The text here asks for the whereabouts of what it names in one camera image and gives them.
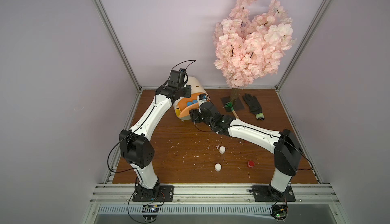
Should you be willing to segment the cream round drawer cabinet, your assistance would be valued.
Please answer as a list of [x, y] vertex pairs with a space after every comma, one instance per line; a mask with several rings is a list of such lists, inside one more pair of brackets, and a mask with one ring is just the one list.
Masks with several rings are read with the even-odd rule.
[[189, 77], [187, 85], [190, 85], [192, 87], [191, 95], [196, 92], [206, 92], [203, 86], [198, 81], [198, 79], [195, 77]]

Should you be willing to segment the orange top drawer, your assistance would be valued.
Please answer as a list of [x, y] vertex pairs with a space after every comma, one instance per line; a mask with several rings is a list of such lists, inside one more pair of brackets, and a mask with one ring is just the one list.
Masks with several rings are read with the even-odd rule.
[[180, 120], [190, 120], [190, 111], [199, 109], [199, 96], [208, 96], [206, 92], [196, 92], [190, 98], [180, 98], [173, 104], [176, 116]]

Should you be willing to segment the yellow drawer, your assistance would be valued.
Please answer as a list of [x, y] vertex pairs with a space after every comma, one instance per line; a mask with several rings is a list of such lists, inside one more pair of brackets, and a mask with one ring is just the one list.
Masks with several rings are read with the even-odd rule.
[[176, 109], [175, 109], [175, 114], [176, 114], [177, 117], [179, 117], [179, 115], [180, 115], [180, 110], [179, 110], [179, 108], [176, 108]]

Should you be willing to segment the white paint can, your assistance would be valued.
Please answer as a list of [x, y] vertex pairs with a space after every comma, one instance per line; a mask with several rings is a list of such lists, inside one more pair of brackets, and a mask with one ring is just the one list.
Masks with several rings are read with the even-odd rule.
[[225, 151], [226, 151], [226, 148], [225, 148], [224, 146], [221, 146], [221, 147], [219, 148], [219, 153], [220, 153], [220, 154], [224, 154]]
[[216, 165], [214, 166], [214, 169], [215, 169], [216, 172], [221, 171], [221, 168], [222, 168], [221, 164], [216, 164]]

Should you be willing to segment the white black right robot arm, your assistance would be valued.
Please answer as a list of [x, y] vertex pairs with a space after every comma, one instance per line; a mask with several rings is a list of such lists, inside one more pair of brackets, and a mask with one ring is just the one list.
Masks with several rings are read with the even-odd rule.
[[303, 156], [292, 131], [268, 130], [230, 115], [222, 115], [211, 102], [204, 102], [199, 109], [190, 110], [190, 117], [192, 122], [204, 123], [216, 134], [246, 140], [274, 154], [275, 170], [269, 192], [279, 195], [286, 192], [291, 179], [298, 172]]

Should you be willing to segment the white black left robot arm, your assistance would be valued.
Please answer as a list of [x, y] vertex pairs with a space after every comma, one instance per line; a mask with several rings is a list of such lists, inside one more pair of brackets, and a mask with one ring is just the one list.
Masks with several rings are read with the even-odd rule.
[[145, 113], [130, 130], [122, 130], [119, 135], [121, 156], [132, 166], [139, 180], [136, 192], [150, 199], [159, 195], [159, 180], [152, 166], [154, 148], [150, 140], [172, 105], [180, 98], [191, 96], [188, 79], [186, 69], [171, 70], [168, 80], [155, 91]]

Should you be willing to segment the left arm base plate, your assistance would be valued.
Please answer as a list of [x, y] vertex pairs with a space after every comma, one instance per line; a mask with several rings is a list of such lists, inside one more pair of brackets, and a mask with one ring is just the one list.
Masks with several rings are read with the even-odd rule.
[[147, 189], [140, 185], [135, 188], [133, 202], [172, 202], [174, 195], [173, 185], [157, 184], [153, 189]]

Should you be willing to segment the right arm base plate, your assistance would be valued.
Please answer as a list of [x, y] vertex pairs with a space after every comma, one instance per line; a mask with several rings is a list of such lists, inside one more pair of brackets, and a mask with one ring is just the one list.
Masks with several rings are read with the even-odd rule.
[[284, 192], [279, 192], [270, 185], [253, 185], [248, 190], [254, 196], [256, 202], [295, 202], [293, 190], [290, 185], [287, 186]]

